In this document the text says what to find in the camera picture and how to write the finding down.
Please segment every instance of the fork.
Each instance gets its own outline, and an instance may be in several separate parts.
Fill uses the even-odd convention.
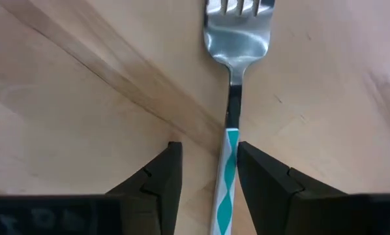
[[[207,0],[203,36],[211,56],[227,66],[226,130],[218,164],[211,231],[231,234],[243,75],[269,48],[275,0]]]

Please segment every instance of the fork handle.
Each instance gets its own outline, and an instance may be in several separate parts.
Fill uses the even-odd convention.
[[[239,129],[227,128],[218,164],[211,235],[231,234],[238,142]]]

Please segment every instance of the fork neck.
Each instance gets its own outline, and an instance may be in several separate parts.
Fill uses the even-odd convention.
[[[226,128],[239,128],[244,70],[230,70]]]

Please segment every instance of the wooden surface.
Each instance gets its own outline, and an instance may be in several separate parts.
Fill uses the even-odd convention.
[[[176,234],[207,234],[228,75],[203,1],[0,0],[0,194],[104,193],[182,141]],[[390,192],[390,0],[277,0],[241,139],[348,193]],[[234,234],[254,234],[240,187]]]

